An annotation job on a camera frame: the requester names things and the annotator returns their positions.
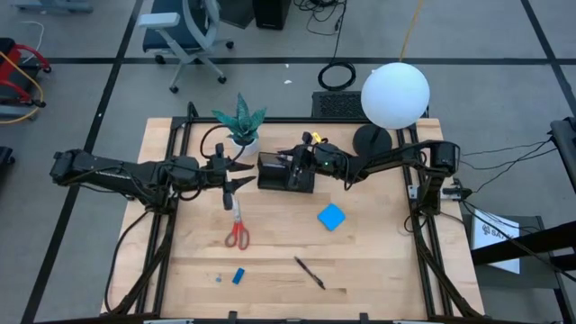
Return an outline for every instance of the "white paper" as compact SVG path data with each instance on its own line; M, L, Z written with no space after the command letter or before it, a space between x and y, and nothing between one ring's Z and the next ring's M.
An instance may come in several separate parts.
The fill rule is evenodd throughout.
M512 221L501 218L486 211L476 210L474 212L476 216L487 221L489 224L493 225L497 229L503 231L511 238L517 238L520 234L520 229L518 229L519 224ZM498 221L506 223L510 226L506 226ZM506 240L506 238L498 233L492 226L486 224L485 222L474 217L472 221L472 249L483 248L488 245L500 243ZM509 271L511 273L520 274L520 260L512 259L506 261L500 261L489 264L489 266L495 266L499 269Z

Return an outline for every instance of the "scissors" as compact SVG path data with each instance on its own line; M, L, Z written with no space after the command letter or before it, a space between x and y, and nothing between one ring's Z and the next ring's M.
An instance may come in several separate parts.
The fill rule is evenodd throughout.
M238 248L245 250L248 244L250 244L250 233L244 228L244 224L242 223L240 204L236 197L233 197L232 210L234 211L234 227L232 228L232 232L224 239L224 245L232 248L238 243Z

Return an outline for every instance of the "green plant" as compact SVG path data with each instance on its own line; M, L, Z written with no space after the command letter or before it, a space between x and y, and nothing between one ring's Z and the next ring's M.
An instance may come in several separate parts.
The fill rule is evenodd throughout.
M239 145L250 144L258 138L257 129L264 122L266 108L256 111L250 116L248 105L242 94L238 94L236 117L228 116L224 112L212 111L216 119L232 132L228 137Z

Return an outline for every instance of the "lamp base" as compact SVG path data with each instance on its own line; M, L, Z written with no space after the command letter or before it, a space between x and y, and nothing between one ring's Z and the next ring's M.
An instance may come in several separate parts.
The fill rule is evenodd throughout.
M356 131L352 146L359 157L370 157L391 150L392 138L385 129L368 124Z

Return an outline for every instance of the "red scissors handle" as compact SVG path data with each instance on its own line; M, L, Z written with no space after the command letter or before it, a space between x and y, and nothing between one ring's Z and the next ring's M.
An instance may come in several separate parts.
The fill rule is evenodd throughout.
M250 233L244 228L242 222L234 222L232 232L224 239L224 245L228 248L236 246L236 243L241 250L245 250L250 244Z

